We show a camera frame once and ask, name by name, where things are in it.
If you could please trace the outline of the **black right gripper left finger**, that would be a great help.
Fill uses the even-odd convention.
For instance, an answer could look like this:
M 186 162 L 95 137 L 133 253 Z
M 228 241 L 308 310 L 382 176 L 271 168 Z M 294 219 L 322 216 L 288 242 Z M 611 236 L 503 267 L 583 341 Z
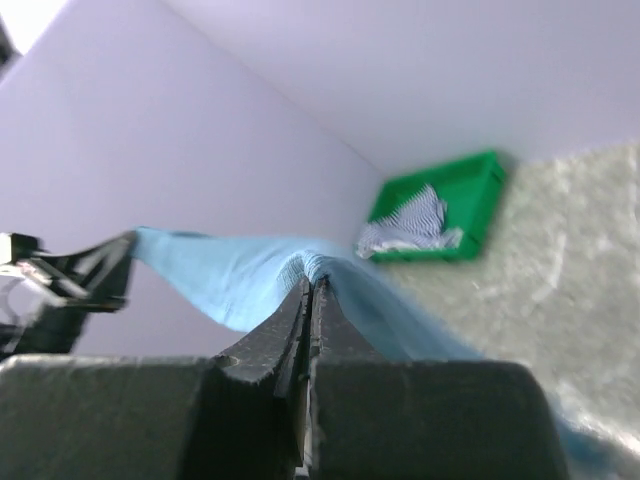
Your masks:
M 5 479 L 290 479 L 304 459 L 310 286 L 219 355 L 1 366 Z

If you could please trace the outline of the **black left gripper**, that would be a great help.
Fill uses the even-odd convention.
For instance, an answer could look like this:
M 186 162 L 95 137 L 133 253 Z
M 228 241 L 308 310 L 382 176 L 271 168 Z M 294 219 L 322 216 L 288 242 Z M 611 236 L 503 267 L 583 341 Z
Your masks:
M 1 358 L 26 354 L 70 353 L 88 312 L 115 312 L 126 305 L 132 253 L 137 234 L 125 232 L 87 250 L 53 254 L 36 237 L 1 235 Z M 12 288 L 28 291 L 31 304 L 22 313 L 11 310 Z

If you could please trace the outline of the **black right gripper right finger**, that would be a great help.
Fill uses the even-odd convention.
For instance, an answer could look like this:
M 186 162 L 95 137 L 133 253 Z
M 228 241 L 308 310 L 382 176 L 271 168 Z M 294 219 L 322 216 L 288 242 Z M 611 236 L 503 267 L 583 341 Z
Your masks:
M 386 361 L 326 281 L 311 314 L 314 479 L 565 479 L 546 397 L 524 366 Z

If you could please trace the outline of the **teal tank top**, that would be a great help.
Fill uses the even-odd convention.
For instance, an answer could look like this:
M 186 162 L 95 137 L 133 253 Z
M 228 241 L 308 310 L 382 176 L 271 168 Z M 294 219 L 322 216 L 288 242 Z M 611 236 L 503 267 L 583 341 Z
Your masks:
M 323 241 L 222 238 L 152 228 L 141 228 L 137 235 L 138 260 L 203 313 L 243 337 L 274 314 L 293 287 L 308 282 L 308 359 L 301 377 L 306 385 L 302 463 L 309 464 L 309 475 L 311 314 L 317 282 L 329 284 L 346 320 L 386 361 L 495 361 L 453 336 L 373 266 Z M 587 417 L 569 399 L 544 395 L 567 461 L 565 479 L 638 477 L 636 436 Z

